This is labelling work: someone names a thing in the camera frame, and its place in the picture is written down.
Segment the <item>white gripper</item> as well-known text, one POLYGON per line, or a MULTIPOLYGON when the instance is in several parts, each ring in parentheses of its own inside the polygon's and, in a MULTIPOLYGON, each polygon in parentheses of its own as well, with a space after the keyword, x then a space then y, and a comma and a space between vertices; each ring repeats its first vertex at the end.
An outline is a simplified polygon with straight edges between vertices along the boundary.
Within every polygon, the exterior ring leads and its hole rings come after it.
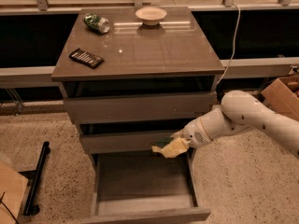
POLYGON ((181 131, 173 133, 173 140, 165 147, 160 148, 153 144, 151 149, 165 158, 175 158, 185 153, 189 147, 200 148, 223 136, 241 134, 248 130, 249 126, 232 122, 217 107, 192 120, 181 131))

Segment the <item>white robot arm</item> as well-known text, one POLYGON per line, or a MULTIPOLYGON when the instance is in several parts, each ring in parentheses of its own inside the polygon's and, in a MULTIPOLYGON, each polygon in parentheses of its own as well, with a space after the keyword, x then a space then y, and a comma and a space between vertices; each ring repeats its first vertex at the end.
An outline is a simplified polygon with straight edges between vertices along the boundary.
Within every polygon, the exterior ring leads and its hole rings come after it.
POLYGON ((175 158, 189 148, 201 148, 218 138, 251 128, 265 133, 299 158, 299 122, 272 111, 244 91, 227 92, 218 107, 158 141, 151 149, 165 158, 175 158))

